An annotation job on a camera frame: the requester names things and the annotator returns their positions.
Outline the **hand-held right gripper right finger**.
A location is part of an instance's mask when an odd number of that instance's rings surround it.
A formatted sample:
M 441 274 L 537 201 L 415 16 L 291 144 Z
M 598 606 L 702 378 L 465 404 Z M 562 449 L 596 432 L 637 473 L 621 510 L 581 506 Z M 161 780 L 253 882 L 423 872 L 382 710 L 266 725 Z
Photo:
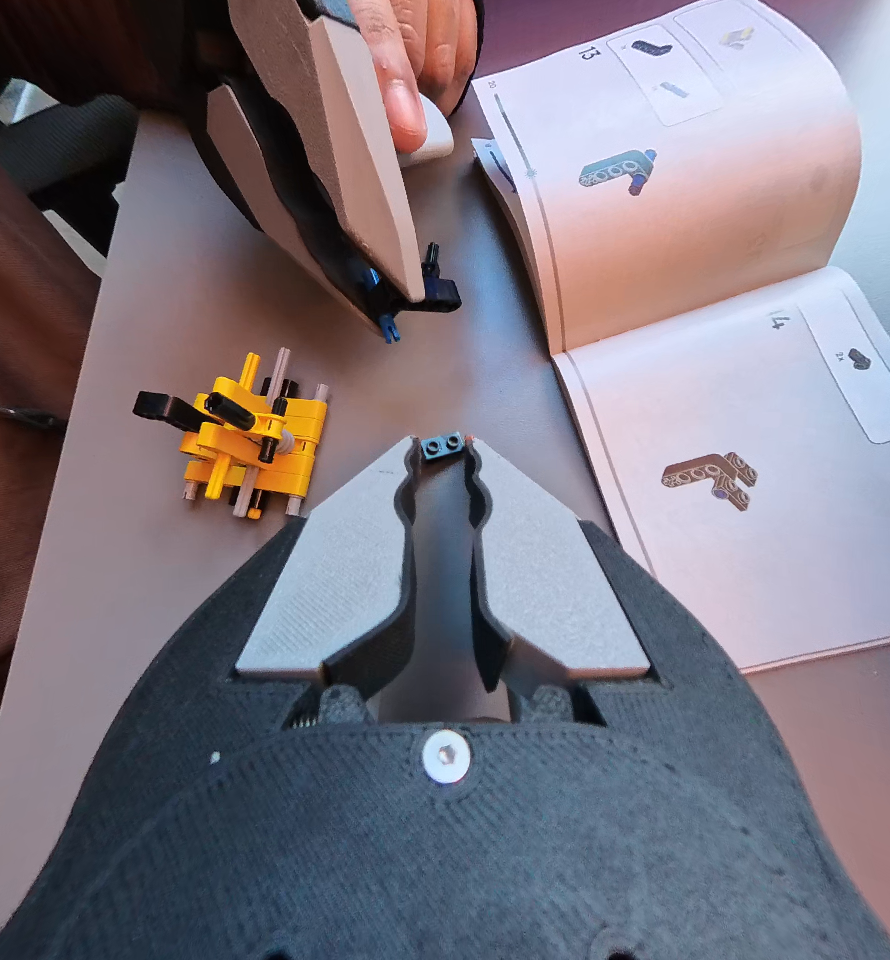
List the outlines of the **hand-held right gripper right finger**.
M 475 661 L 487 690 L 645 675 L 649 660 L 575 513 L 479 439 L 467 448 Z

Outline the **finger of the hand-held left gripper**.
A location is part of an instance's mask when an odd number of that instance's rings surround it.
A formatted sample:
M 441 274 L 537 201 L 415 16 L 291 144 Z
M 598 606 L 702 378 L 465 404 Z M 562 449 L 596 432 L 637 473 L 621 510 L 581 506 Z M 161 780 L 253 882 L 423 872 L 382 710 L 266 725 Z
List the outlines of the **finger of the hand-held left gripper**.
M 208 96 L 207 132 L 251 218 L 312 277 L 377 327 L 389 287 L 344 233 L 291 117 L 255 80 Z
M 422 256 L 370 51 L 304 2 L 228 2 L 242 65 L 287 111 L 344 233 L 400 297 L 425 297 Z

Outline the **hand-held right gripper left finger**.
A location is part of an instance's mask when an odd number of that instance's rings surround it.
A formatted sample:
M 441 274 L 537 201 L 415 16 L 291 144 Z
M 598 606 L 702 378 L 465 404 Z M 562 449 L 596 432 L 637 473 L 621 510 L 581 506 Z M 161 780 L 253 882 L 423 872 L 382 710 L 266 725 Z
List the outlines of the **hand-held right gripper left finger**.
M 309 514 L 235 668 L 370 699 L 414 646 L 420 447 L 405 437 Z

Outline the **yellow lego assembly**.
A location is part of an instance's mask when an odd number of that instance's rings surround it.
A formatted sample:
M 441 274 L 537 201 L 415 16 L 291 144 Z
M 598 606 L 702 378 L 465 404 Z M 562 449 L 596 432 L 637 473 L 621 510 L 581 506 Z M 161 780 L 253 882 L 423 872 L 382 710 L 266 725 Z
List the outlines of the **yellow lego assembly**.
M 183 497 L 210 500 L 230 491 L 233 514 L 259 520 L 270 495 L 287 499 L 286 513 L 300 514 L 307 497 L 328 410 L 329 387 L 313 398 L 298 395 L 287 377 L 289 349 L 279 350 L 272 374 L 258 386 L 259 354 L 249 353 L 239 378 L 219 377 L 195 401 L 140 391 L 134 414 L 183 432 L 189 456 Z

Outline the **person's left hand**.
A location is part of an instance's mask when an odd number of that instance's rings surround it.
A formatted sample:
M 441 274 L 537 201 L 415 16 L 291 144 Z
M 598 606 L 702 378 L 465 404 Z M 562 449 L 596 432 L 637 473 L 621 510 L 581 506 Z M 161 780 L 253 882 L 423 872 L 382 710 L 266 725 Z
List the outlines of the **person's left hand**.
M 475 4 L 350 1 L 349 7 L 374 61 L 395 148 L 411 154 L 427 138 L 419 96 L 450 116 L 475 70 Z

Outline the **black office chair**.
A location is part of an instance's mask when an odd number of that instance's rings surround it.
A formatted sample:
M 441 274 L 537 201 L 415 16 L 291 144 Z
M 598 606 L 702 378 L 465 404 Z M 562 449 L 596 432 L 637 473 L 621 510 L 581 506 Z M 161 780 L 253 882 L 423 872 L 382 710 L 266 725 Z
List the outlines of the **black office chair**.
M 17 78 L 0 94 L 0 166 L 100 276 L 138 123 L 114 96 L 62 105 Z

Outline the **white instruction booklet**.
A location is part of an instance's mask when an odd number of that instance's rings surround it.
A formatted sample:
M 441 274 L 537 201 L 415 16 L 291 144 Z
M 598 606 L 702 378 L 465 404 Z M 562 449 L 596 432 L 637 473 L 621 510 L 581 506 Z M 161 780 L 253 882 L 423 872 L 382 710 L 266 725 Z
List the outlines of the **white instruction booklet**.
M 695 2 L 474 89 L 624 550 L 740 668 L 890 643 L 890 338 L 829 265 L 860 170 L 835 67 Z

